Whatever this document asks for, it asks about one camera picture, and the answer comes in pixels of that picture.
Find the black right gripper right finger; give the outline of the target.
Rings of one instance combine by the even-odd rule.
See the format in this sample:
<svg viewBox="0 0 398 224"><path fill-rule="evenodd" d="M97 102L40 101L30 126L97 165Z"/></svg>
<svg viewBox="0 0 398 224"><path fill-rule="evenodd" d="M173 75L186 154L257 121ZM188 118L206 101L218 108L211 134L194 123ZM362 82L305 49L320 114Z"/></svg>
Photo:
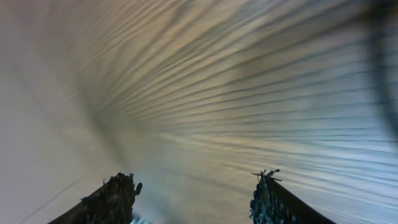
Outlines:
<svg viewBox="0 0 398 224"><path fill-rule="evenodd" d="M335 224L281 186L273 177L279 171L254 174L258 183L250 201L253 224Z"/></svg>

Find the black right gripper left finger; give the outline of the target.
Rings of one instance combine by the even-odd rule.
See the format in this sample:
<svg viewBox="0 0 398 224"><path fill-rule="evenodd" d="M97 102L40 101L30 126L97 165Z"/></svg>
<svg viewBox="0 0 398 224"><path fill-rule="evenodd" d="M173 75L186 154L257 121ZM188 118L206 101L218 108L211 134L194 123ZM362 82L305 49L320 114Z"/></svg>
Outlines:
<svg viewBox="0 0 398 224"><path fill-rule="evenodd" d="M49 224L130 224L133 205L143 184L134 175L118 173Z"/></svg>

